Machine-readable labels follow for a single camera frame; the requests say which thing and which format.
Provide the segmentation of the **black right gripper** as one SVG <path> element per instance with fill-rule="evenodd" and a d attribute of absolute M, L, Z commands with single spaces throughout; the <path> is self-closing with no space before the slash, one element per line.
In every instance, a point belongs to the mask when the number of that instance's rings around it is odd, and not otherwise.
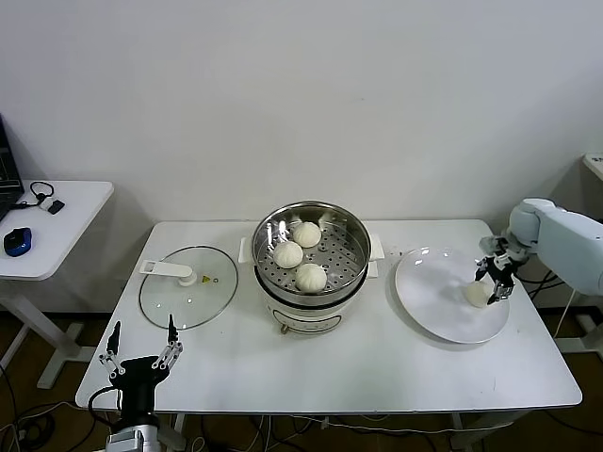
<path fill-rule="evenodd" d="M 507 299 L 513 292 L 513 274 L 515 272 L 515 261 L 508 253 L 500 255 L 485 256 L 477 262 L 475 282 L 481 281 L 486 274 L 495 283 L 489 304 Z"/>

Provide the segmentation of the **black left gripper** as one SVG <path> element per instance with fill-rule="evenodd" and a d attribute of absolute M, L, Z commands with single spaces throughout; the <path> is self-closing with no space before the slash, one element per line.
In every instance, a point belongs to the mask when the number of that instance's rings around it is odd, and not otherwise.
<path fill-rule="evenodd" d="M 111 385 L 122 393 L 122 419 L 135 419 L 155 413 L 155 388 L 170 374 L 183 351 L 173 316 L 169 315 L 168 341 L 160 355 L 123 361 L 118 359 L 121 322 L 117 321 L 106 342 L 106 350 L 99 355 Z"/>

